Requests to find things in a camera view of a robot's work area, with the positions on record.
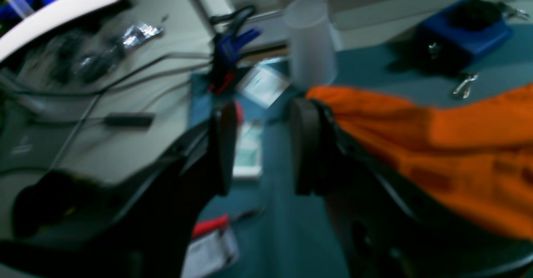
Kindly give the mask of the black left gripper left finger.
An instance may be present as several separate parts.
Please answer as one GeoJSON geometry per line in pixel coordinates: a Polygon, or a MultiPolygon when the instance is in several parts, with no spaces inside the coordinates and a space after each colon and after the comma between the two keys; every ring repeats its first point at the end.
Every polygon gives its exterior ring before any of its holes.
{"type": "Polygon", "coordinates": [[[229,192],[237,134],[227,101],[121,183],[48,171],[16,196],[1,263],[43,278],[179,276],[200,212],[229,192]]]}

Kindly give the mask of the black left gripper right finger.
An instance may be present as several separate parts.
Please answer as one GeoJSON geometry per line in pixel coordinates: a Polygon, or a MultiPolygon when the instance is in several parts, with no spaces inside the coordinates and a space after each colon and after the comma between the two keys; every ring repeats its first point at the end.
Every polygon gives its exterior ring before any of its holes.
{"type": "Polygon", "coordinates": [[[532,242],[489,232],[371,155],[325,103],[291,100],[294,191],[322,198],[352,278],[531,278],[532,242]]]}

